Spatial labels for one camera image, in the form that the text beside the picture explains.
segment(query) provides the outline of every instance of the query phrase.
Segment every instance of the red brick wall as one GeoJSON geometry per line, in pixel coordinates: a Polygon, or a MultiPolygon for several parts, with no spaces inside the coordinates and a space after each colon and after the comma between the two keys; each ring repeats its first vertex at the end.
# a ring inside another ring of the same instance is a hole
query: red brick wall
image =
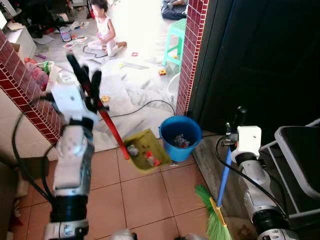
{"type": "Polygon", "coordinates": [[[189,0],[176,113],[186,115],[195,78],[209,0],[189,0]]]}
{"type": "Polygon", "coordinates": [[[48,102],[32,103],[42,92],[35,79],[0,30],[0,87],[53,145],[58,141],[62,119],[48,102]]]}

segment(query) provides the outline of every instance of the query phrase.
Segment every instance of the red mop handle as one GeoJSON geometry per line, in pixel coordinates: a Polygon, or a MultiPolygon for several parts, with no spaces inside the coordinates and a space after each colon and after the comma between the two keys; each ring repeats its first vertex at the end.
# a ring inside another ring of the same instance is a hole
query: red mop handle
{"type": "Polygon", "coordinates": [[[129,160],[130,156],[129,156],[129,153],[127,151],[127,148],[126,148],[124,142],[122,141],[122,139],[121,139],[121,137],[120,137],[120,135],[119,135],[119,133],[118,133],[118,131],[116,129],[116,126],[114,125],[114,122],[111,120],[111,117],[106,112],[106,110],[102,109],[102,110],[99,111],[99,113],[101,114],[101,117],[103,118],[103,120],[105,121],[105,123],[107,124],[109,129],[111,130],[115,140],[119,144],[119,147],[123,152],[124,159],[129,160]]]}
{"type": "MultiPolygon", "coordinates": [[[[89,94],[91,92],[90,91],[90,86],[88,84],[83,84],[82,87],[88,93],[88,95],[90,97],[90,94],[89,94]]],[[[100,99],[98,101],[98,109],[100,109],[99,113],[101,114],[101,117],[103,118],[103,120],[105,121],[106,125],[111,130],[112,135],[114,136],[115,140],[119,144],[119,147],[123,152],[124,159],[129,160],[130,156],[129,156],[129,153],[127,151],[127,148],[126,148],[124,142],[122,141],[122,139],[121,139],[121,137],[120,137],[120,135],[119,135],[119,133],[118,133],[118,131],[116,129],[116,126],[112,122],[111,117],[109,116],[109,114],[104,109],[104,105],[103,105],[103,103],[101,102],[100,99]]]]}

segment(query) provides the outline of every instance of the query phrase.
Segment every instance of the small yellow toy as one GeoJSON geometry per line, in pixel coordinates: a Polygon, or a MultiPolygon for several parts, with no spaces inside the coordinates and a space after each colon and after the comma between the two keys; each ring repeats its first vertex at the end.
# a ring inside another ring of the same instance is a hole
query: small yellow toy
{"type": "Polygon", "coordinates": [[[161,68],[161,69],[159,69],[159,75],[160,76],[163,76],[163,75],[166,75],[167,74],[167,72],[166,72],[166,70],[164,69],[164,68],[161,68]]]}
{"type": "Polygon", "coordinates": [[[110,97],[109,97],[109,96],[105,95],[105,96],[102,96],[102,97],[101,97],[101,102],[102,102],[103,104],[106,104],[106,103],[108,103],[109,101],[110,101],[110,97]]]}

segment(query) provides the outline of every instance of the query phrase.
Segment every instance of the white tank top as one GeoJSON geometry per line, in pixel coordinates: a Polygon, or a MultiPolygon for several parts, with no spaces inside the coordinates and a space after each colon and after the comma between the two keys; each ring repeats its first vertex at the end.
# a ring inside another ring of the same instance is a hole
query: white tank top
{"type": "Polygon", "coordinates": [[[108,21],[110,19],[110,17],[108,17],[107,15],[105,15],[106,18],[104,20],[104,22],[99,22],[99,19],[96,17],[96,26],[98,27],[98,33],[100,35],[100,37],[105,37],[106,35],[108,35],[109,33],[109,27],[108,27],[108,21]]]}

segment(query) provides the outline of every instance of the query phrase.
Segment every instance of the blue broom handle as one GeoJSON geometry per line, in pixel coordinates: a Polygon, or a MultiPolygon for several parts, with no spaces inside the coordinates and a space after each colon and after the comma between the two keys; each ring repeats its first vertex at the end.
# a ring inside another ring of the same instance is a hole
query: blue broom handle
{"type": "MultiPolygon", "coordinates": [[[[230,150],[230,147],[228,147],[228,152],[225,157],[225,163],[230,165],[231,162],[232,162],[231,150],[230,150]]],[[[217,207],[220,207],[222,204],[222,198],[224,196],[224,191],[225,191],[227,180],[228,180],[229,170],[230,169],[227,166],[224,166],[223,173],[222,173],[222,180],[219,188],[218,200],[216,202],[217,207]]]]}

